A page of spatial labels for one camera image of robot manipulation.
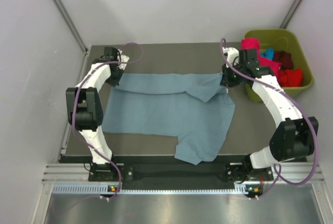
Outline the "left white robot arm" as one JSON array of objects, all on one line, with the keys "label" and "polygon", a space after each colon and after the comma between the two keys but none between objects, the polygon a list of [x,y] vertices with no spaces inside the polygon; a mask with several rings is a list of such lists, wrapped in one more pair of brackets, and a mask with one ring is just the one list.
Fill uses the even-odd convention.
[{"label": "left white robot arm", "polygon": [[68,122],[72,132],[86,144],[92,154],[90,180],[121,181],[121,173],[113,161],[102,130],[104,118],[99,92],[104,83],[117,86],[123,75],[127,57],[114,47],[106,47],[95,59],[83,80],[66,90]]}]

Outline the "light blue t shirt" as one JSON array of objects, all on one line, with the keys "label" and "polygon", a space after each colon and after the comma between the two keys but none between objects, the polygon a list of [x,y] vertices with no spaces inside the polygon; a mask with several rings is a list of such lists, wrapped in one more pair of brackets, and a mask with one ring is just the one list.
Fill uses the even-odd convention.
[{"label": "light blue t shirt", "polygon": [[125,74],[109,94],[102,129],[110,134],[172,136],[175,158],[213,161],[235,112],[217,74]]}]

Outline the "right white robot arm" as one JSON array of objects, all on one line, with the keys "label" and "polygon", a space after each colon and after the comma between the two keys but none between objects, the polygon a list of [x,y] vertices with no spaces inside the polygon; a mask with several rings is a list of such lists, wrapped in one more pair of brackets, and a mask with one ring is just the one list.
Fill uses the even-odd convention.
[{"label": "right white robot arm", "polygon": [[309,174],[299,182],[292,182],[277,172],[277,178],[293,185],[307,183],[318,165],[318,121],[308,117],[304,110],[279,86],[270,67],[262,67],[257,59],[256,49],[237,50],[233,47],[221,47],[222,66],[221,85],[235,87],[242,82],[250,85],[261,98],[271,114],[276,130],[268,147],[249,154],[243,167],[243,175],[255,180],[262,174],[262,169],[278,166],[289,160],[314,156]]}]

